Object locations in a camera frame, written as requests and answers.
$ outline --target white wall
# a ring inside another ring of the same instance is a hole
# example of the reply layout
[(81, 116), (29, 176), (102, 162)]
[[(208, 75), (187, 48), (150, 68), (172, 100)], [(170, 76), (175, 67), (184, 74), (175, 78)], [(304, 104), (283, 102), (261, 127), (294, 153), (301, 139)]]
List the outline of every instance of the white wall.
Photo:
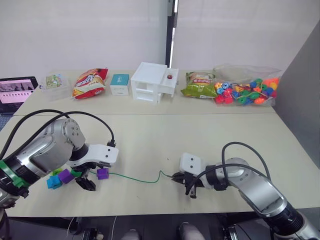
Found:
[(165, 63), (163, 0), (0, 0), (0, 78)]
[(285, 70), (319, 18), (319, 0), (180, 0), (172, 67)]

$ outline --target white table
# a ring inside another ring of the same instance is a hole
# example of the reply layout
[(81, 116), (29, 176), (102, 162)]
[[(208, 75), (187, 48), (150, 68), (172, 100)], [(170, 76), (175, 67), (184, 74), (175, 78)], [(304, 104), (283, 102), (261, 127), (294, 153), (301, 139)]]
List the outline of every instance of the white table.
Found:
[[(221, 161), (224, 144), (241, 141), (264, 157), (273, 183), (294, 207), (320, 206), (320, 172), (275, 113), (99, 117), (110, 124), (115, 134), (119, 158), (111, 168), (114, 173), (152, 181), (157, 179), (159, 170), (167, 174), (178, 172), (183, 152), (214, 164)], [(40, 115), (27, 120), (17, 132), (8, 154), (49, 118), (51, 116)], [(108, 130), (95, 119), (82, 115), (73, 118), (88, 143), (102, 144), (110, 140)], [(21, 116), (14, 116), (0, 132), (0, 148), (19, 119)], [(242, 146), (230, 146), (226, 157), (241, 157), (264, 172), (259, 159)], [(182, 184), (163, 176), (158, 183), (150, 184), (115, 175), (97, 180), (91, 175), (97, 188), (95, 192), (83, 190), (75, 181), (56, 190), (48, 189), (47, 178), (32, 185), (30, 195), (20, 198), (14, 208), (7, 210), (8, 215), (70, 217), (252, 211), (232, 187), (220, 192), (199, 188), (197, 199), (190, 199)]]
[[(61, 73), (66, 76), (73, 86), (78, 76), (85, 70), (56, 70), (51, 74)], [(249, 113), (274, 113), (272, 107), (263, 106), (229, 106), (216, 105), (209, 99), (197, 99), (185, 97), (180, 92), (186, 86), (186, 72), (180, 70), (178, 74), (178, 85), (175, 89), (175, 95), (171, 98), (165, 94), (160, 104), (154, 105), (150, 102), (133, 100), (131, 87), (129, 87), (129, 96), (113, 96), (110, 90), (110, 81), (113, 74), (132, 74), (132, 70), (110, 70), (107, 74), (106, 91), (101, 95), (86, 99), (74, 100), (64, 98), (56, 101), (48, 101), (39, 88), (37, 88), (28, 100), (15, 113), (15, 116), (25, 116), (30, 112), (40, 109), (56, 109), (63, 112), (67, 111), (89, 111), (96, 115), (201, 115), (201, 114), (249, 114)], [(54, 113), (42, 113), (42, 115), (52, 115)]]

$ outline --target purple block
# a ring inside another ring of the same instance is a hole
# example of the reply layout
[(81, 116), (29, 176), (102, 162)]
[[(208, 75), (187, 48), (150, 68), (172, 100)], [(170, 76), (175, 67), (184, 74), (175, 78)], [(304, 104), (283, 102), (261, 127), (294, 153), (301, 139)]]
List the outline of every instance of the purple block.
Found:
[(60, 172), (58, 176), (61, 182), (63, 182), (64, 184), (69, 183), (72, 179), (75, 178), (75, 176), (73, 176), (68, 169), (65, 169), (62, 172)]
[(96, 171), (96, 176), (99, 180), (109, 178), (109, 168), (101, 168)]

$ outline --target green snack bag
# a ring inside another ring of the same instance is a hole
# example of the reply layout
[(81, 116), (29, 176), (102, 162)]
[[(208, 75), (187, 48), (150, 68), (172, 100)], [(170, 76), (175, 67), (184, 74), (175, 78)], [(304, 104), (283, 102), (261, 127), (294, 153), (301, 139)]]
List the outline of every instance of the green snack bag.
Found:
[(181, 92), (187, 97), (213, 99), (217, 96), (213, 83), (214, 77), (213, 74), (207, 72), (187, 72), (185, 74), (187, 86), (181, 89)]

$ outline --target teal box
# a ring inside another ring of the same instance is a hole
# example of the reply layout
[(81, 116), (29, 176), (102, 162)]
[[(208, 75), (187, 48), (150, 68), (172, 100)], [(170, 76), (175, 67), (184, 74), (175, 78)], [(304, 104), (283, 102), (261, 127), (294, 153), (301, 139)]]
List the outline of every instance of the teal box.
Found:
[(114, 74), (110, 83), (111, 93), (115, 96), (128, 96), (129, 74)]

